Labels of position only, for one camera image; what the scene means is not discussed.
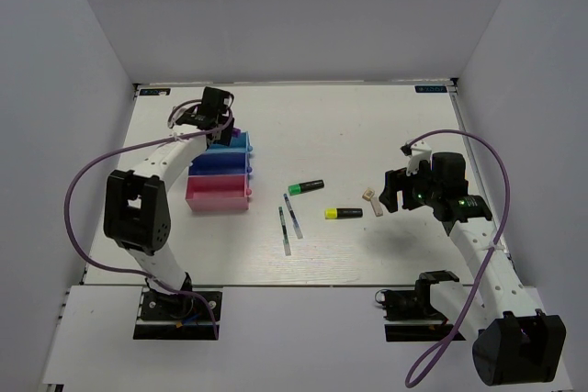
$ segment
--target blue plastic bin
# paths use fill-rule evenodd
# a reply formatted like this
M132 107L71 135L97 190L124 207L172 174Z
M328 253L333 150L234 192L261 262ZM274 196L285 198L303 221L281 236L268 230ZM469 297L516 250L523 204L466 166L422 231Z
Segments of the blue plastic bin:
M200 155L190 165L189 176L210 176L214 174L249 174L248 154L244 152L219 152Z

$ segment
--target gray wall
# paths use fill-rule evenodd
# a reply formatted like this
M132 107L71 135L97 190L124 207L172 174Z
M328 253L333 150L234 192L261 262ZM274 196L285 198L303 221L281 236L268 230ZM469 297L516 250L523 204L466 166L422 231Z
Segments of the gray wall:
M568 328L565 360L588 390L588 0L503 0L459 82L467 126L512 180L505 238L519 274ZM497 206L503 184L481 152Z
M66 186L121 144L132 87L86 0L0 0L0 11L0 388L20 392L37 390L63 295L83 271L64 232ZM106 171L74 198L86 249Z
M88 0L133 82L461 74L500 0Z

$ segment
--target small white object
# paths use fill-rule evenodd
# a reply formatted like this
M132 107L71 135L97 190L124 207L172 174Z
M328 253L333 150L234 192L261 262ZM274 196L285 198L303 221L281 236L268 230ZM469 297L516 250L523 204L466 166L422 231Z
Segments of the small white object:
M363 197L367 201L371 201L371 198L374 197L375 194L376 192L374 192L372 188L368 187L361 197Z
M411 145L412 154L409 156L406 175L416 174L419 171L419 164L422 160L431 162L431 146L424 141L415 142Z
M384 211L382 210L382 205L379 203L379 201L376 197L372 197L371 199L369 199L369 203L371 204L371 207L374 210L374 215L376 215L376 218L379 218L380 216L384 216Z

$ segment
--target white table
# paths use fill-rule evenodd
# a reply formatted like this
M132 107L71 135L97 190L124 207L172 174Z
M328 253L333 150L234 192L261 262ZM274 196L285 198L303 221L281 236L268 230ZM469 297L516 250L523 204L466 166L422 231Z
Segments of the white table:
M361 196L377 194L384 173L402 168L399 150L410 138L433 129L457 129L448 94L416 94L412 85L227 85L235 95L235 126L250 133L253 194L241 214L194 214L184 200L187 171L168 193L170 243L178 262L200 286L411 285L423 271L447 269L471 283L458 250L432 210L401 210L375 218ZM168 136L172 106L201 98L202 87L174 87L170 95L138 96L124 145ZM428 140L434 151L466 155L461 137ZM150 151L123 155L129 169ZM468 164L470 192L477 193ZM323 179L325 188L293 196L304 239L297 241L287 216L292 255L285 256L277 215L288 185ZM328 207L362 207L364 217L325 220ZM138 268L102 232L91 255L109 265ZM89 285L139 285L134 275L89 268Z

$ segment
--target pink plastic bin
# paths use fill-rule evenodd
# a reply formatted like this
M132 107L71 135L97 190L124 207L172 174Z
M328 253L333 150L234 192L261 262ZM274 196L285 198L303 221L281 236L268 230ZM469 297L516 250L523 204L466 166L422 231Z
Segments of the pink plastic bin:
M246 174L189 176L186 202L192 211L229 211L249 208L248 177Z

